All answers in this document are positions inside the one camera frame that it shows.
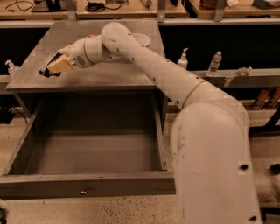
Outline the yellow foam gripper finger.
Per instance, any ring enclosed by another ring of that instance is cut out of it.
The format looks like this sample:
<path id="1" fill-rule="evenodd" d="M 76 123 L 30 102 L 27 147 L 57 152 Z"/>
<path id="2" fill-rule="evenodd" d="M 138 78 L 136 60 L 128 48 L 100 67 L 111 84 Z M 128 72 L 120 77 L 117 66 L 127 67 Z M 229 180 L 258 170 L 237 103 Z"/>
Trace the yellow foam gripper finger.
<path id="1" fill-rule="evenodd" d="M 68 51 L 72 48 L 73 45 L 68 45 L 58 50 L 60 54 L 68 54 Z"/>
<path id="2" fill-rule="evenodd" d="M 60 56 L 46 67 L 52 74 L 68 72 L 73 69 L 73 64 L 67 56 Z"/>

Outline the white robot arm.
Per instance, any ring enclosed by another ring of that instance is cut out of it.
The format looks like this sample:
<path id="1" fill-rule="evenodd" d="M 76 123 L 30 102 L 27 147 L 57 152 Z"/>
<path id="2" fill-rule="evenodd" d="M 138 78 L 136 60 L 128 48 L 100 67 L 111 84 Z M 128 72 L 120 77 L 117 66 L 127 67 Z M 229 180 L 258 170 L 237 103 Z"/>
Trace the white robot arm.
<path id="1" fill-rule="evenodd" d="M 181 224 L 262 224 L 242 104 L 149 49 L 124 24 L 105 24 L 60 49 L 51 74 L 113 58 L 132 62 L 179 108 L 171 151 Z"/>

